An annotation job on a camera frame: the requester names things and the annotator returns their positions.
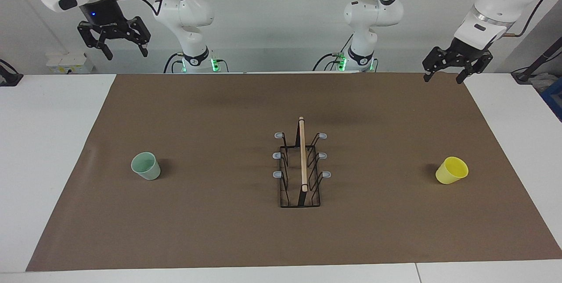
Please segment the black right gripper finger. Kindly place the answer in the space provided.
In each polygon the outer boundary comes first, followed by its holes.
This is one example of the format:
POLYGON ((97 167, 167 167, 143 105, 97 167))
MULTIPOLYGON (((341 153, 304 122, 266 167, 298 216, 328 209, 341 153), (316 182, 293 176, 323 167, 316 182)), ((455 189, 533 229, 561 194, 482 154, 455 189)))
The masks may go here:
POLYGON ((136 16, 127 21, 128 24, 128 39, 136 45, 143 57, 148 57, 148 43, 151 39, 151 34, 141 17, 136 16))
POLYGON ((99 49, 102 53, 104 53, 104 56, 109 61, 113 59, 113 53, 110 51, 107 44, 105 44, 107 35, 106 29, 98 25, 88 23, 87 21, 81 21, 78 24, 77 29, 88 48, 99 49))

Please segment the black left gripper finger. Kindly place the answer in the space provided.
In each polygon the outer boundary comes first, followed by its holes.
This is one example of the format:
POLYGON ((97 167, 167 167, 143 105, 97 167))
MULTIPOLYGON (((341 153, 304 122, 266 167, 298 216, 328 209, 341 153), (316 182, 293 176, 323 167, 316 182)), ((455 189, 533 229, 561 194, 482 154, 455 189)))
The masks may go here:
POLYGON ((474 63, 467 62, 465 67, 456 77, 456 83, 462 84, 468 77, 473 74, 480 74, 486 69, 488 64, 492 61, 493 55, 491 53, 484 53, 474 63))
POLYGON ((451 59, 451 51, 441 49, 441 47, 434 47, 423 60, 424 81, 429 82, 435 72, 448 68, 451 59))

